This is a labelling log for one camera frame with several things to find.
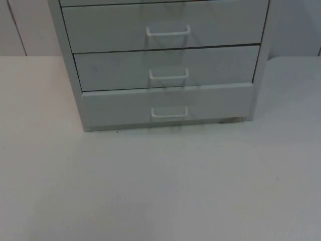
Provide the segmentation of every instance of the white metal handle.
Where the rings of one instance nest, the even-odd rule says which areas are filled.
[[[179,76],[164,76],[164,77],[156,77],[153,75],[152,71],[149,71],[149,78],[150,80],[177,80],[177,79],[188,79],[190,76],[189,69],[185,69],[185,75],[179,75]]]
[[[169,118],[186,118],[189,115],[189,108],[185,105],[184,114],[173,114],[173,115],[160,115],[155,113],[155,109],[151,108],[151,116],[157,119],[169,119]]]
[[[152,33],[149,27],[146,27],[146,34],[149,37],[175,37],[175,36],[186,36],[191,34],[190,25],[186,25],[186,31],[184,32],[172,32],[172,33]]]

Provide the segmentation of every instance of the wall seam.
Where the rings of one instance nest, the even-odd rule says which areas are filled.
[[[14,24],[15,24],[15,27],[16,27],[16,30],[17,30],[17,33],[18,33],[22,48],[24,50],[25,56],[27,56],[26,48],[25,48],[24,42],[22,41],[22,37],[21,37],[20,31],[19,31],[19,28],[17,26],[15,15],[14,15],[14,12],[12,11],[12,8],[11,8],[9,0],[7,0],[7,5],[8,5],[8,8],[9,8],[9,12],[10,12],[11,18],[12,18]]]

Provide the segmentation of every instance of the white desk surface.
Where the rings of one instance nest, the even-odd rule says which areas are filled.
[[[321,58],[271,60],[229,125],[84,133],[59,57],[0,85],[3,241],[321,240]]]

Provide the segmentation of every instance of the drawer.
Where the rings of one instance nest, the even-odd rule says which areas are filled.
[[[253,84],[83,93],[91,126],[150,124],[249,115]]]
[[[268,0],[63,8],[73,53],[261,42]]]
[[[252,82],[259,46],[75,54],[83,91]]]
[[[177,0],[165,0],[166,2],[177,2]],[[180,2],[192,2],[193,0],[180,0]],[[159,3],[159,0],[60,0],[63,7],[68,6],[92,6],[110,4],[146,4]]]

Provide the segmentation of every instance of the drawer cabinet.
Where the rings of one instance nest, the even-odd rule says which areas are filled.
[[[48,0],[85,131],[253,119],[279,0]]]
[[[268,0],[63,8],[73,53],[258,44]]]

